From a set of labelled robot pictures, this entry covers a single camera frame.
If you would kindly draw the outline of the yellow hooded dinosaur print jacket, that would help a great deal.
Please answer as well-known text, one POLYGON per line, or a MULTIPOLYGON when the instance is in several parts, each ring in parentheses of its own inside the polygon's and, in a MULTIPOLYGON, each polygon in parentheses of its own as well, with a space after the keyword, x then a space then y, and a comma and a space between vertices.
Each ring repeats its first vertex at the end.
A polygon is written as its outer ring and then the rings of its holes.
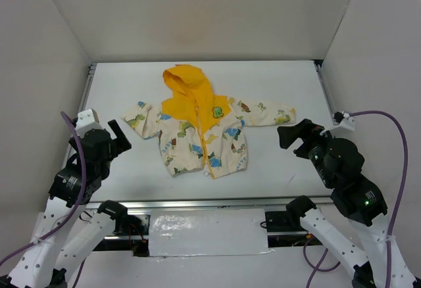
POLYGON ((162 77, 172 97, 159 105, 138 101, 121 118, 142 139, 158 139, 171 176, 205 166, 214 179, 245 170, 249 160, 245 126, 295 122, 296 110, 281 103, 215 94, 198 67, 177 64, 162 77))

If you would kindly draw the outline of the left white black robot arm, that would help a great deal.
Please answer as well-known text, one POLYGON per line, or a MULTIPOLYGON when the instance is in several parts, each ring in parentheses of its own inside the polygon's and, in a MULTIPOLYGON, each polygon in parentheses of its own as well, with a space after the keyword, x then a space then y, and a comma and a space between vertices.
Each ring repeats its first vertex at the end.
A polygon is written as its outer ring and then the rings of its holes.
POLYGON ((7 274, 2 287, 68 287, 94 248, 108 235, 120 235, 129 226, 128 209, 115 201, 99 205, 96 213, 75 236, 73 225, 92 195, 110 174, 111 161, 131 149, 116 120, 109 129, 90 125, 82 133, 83 118, 68 121, 76 152, 59 171, 49 190, 47 206, 32 240, 12 253, 22 257, 7 274))

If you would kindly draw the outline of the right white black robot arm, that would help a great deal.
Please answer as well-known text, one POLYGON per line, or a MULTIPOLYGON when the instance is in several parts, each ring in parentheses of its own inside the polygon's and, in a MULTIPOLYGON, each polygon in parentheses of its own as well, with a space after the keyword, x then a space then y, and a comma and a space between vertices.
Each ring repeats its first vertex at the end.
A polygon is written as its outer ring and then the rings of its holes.
POLYGON ((358 248, 336 229, 307 197, 286 206, 286 222, 304 229, 334 255, 351 276, 353 287, 419 287, 420 278, 408 268, 389 230, 392 219, 380 188, 362 174, 364 157, 348 139, 334 137, 329 130, 304 119, 294 126, 279 126, 280 147, 302 144, 295 156, 311 161, 339 213, 355 229, 358 248))

